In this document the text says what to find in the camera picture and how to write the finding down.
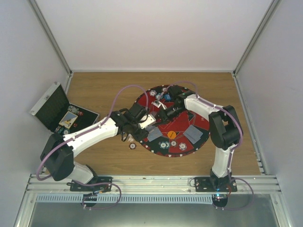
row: black mounting plate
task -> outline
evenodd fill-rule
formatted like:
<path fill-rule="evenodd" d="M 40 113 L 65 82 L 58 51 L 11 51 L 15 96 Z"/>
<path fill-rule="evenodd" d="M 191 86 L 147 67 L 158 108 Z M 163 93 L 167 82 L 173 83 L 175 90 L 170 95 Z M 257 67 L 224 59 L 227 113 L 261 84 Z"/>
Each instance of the black mounting plate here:
<path fill-rule="evenodd" d="M 98 176 L 97 181 L 94 183 L 112 183 L 113 178 L 111 176 Z M 72 181 L 71 183 L 67 183 L 68 186 L 70 186 L 71 192 L 95 192 L 100 191 L 106 188 L 107 185 L 98 185 L 98 186 L 83 186 L 75 181 Z M 105 190 L 102 192 L 110 192 L 112 188 L 112 185 L 108 186 Z"/>
<path fill-rule="evenodd" d="M 221 187 L 220 190 L 217 191 L 213 187 L 209 176 L 195 177 L 195 189 L 196 192 L 229 192 L 229 186 L 232 192 L 237 192 L 237 184 L 233 185 L 235 182 L 236 181 L 233 181 L 232 183 L 228 182 L 225 186 Z"/>

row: robotic arm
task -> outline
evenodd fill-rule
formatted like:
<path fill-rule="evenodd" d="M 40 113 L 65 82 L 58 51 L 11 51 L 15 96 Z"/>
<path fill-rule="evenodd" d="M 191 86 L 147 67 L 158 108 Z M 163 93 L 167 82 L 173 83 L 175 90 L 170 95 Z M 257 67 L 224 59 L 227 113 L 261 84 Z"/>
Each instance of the robotic arm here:
<path fill-rule="evenodd" d="M 67 144 L 60 147 L 46 160 L 45 167 L 55 181 L 69 178 L 81 183 L 92 184 L 96 182 L 97 175 L 89 166 L 83 166 L 74 161 L 79 153 L 102 140 L 119 134 L 122 136 L 122 141 L 125 141 L 128 134 L 131 134 L 136 141 L 141 141 L 148 136 L 148 131 L 145 129 L 147 126 L 173 121 L 183 111 L 190 110 L 204 117 L 210 123 L 211 140 L 216 146 L 215 161 L 210 177 L 214 189 L 220 188 L 229 180 L 228 170 L 231 172 L 230 153 L 233 153 L 233 147 L 239 143 L 239 130 L 224 112 L 202 103 L 192 91 L 183 93 L 178 86 L 172 86 L 168 92 L 174 105 L 165 108 L 165 105 L 160 101 L 155 101 L 153 103 L 155 106 L 162 106 L 155 117 L 148 114 L 144 107 L 134 103 L 129 110 L 112 112 L 103 125 L 101 124 L 106 118 L 81 131 L 63 137 L 57 133 L 53 134 L 49 138 L 40 159 L 43 160 L 58 144 L 69 140 Z M 232 106 L 220 106 L 220 108 L 228 111 L 240 124 Z"/>

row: orange circle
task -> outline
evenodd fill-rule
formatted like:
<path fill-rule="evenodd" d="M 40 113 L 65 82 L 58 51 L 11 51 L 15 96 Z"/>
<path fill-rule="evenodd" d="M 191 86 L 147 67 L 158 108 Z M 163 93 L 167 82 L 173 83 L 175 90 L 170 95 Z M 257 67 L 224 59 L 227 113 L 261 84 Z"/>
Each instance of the orange circle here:
<path fill-rule="evenodd" d="M 174 131 L 169 131 L 167 133 L 167 136 L 168 136 L 168 138 L 173 140 L 177 136 L 177 134 Z"/>

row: wooden surface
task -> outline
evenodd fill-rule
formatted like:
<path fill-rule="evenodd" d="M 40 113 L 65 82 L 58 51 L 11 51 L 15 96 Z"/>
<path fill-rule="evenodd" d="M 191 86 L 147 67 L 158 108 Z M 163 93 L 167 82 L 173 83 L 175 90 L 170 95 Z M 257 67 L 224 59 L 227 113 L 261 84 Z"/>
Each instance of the wooden surface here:
<path fill-rule="evenodd" d="M 234 175 L 259 175 L 258 164 L 238 93 L 230 73 L 166 73 L 111 72 L 75 73 L 68 92 L 71 103 L 97 113 L 108 114 L 117 92 L 126 85 L 137 84 L 146 90 L 179 80 L 198 85 L 199 95 L 218 104 L 235 107 L 244 131 L 243 145 L 235 150 L 232 162 Z M 191 85 L 180 84 L 194 89 Z M 139 88 L 122 92 L 114 110 L 130 108 L 142 93 Z M 97 174 L 107 175 L 208 175 L 214 163 L 215 148 L 209 139 L 198 151 L 184 157 L 161 157 L 139 143 L 134 150 L 120 136 L 106 139 L 76 157 L 81 164 L 90 165 Z"/>

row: white wall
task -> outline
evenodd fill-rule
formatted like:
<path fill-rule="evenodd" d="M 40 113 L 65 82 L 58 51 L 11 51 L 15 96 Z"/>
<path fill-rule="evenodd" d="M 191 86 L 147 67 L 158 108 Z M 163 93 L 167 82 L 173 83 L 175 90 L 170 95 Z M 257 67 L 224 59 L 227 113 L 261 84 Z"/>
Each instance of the white wall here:
<path fill-rule="evenodd" d="M 239 72 L 270 174 L 303 223 L 303 1 L 283 0 Z"/>
<path fill-rule="evenodd" d="M 0 3 L 0 225 L 13 226 L 48 131 L 28 111 L 67 74 L 26 0 Z"/>
<path fill-rule="evenodd" d="M 37 0 L 72 70 L 232 71 L 271 0 Z"/>

